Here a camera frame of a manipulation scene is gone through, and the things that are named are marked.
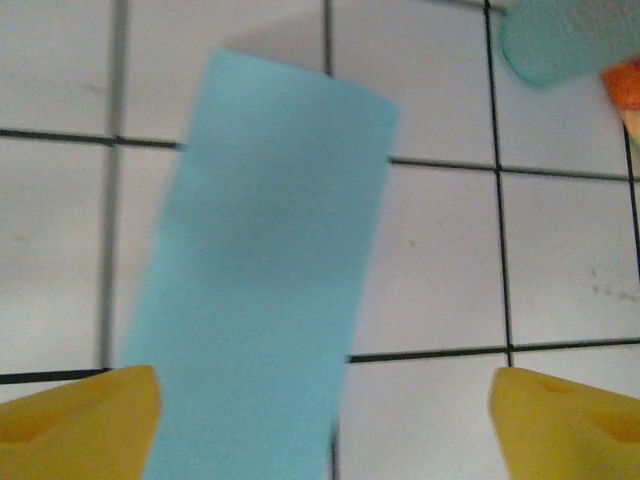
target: teal object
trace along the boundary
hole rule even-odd
[[[397,117],[213,56],[121,362],[162,385],[146,479],[321,478]]]
[[[504,58],[544,87],[640,54],[639,0],[522,0],[500,27]]]

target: light blue paper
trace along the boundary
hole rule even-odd
[[[229,51],[209,65],[122,365],[163,416],[148,480],[317,480],[397,110]]]

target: tile floor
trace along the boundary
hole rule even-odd
[[[111,21],[125,3],[111,131]],[[0,5],[0,401],[57,385],[6,374],[104,366],[110,135],[121,162],[110,340],[121,345],[176,164],[174,150],[132,139],[183,138],[218,45],[330,66],[403,110],[348,367],[341,479],[506,478],[486,399],[508,342],[516,366],[640,396],[640,189],[597,77],[532,91],[495,50],[492,103],[479,0],[332,3],[330,65],[321,0]],[[27,130],[88,137],[17,138]]]

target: white surface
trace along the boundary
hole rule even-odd
[[[105,151],[1,145],[0,373],[92,368]]]
[[[629,186],[504,177],[515,343],[640,336]]]
[[[0,126],[103,133],[108,5],[2,3]],[[216,46],[321,69],[321,7],[320,0],[131,0],[126,134],[184,138]],[[334,7],[336,74],[402,107],[397,155],[493,164],[481,10],[426,0]],[[626,172],[620,122],[595,77],[535,92],[502,68],[496,58],[505,165]],[[0,374],[94,368],[104,149],[5,138],[0,146]],[[175,164],[171,151],[122,151],[116,351]],[[495,178],[392,169],[355,353],[504,344]],[[503,187],[514,341],[639,336],[629,185],[505,175]],[[639,350],[515,360],[640,396]],[[486,406],[493,370],[504,362],[493,355],[350,366],[343,480],[505,479]],[[44,386],[0,386],[0,401]]]
[[[504,344],[495,184],[392,168],[355,353]]]
[[[321,70],[320,9],[317,0],[132,0],[125,132],[183,139],[218,47]]]
[[[402,108],[395,155],[493,163],[480,9],[338,0],[334,15],[336,76]]]
[[[0,126],[104,133],[110,4],[0,2]]]
[[[503,355],[352,365],[341,479],[506,480],[487,410]]]

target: blue paper strip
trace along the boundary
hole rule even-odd
[[[316,480],[326,466],[397,110],[216,54],[123,365],[151,364],[149,480]]]

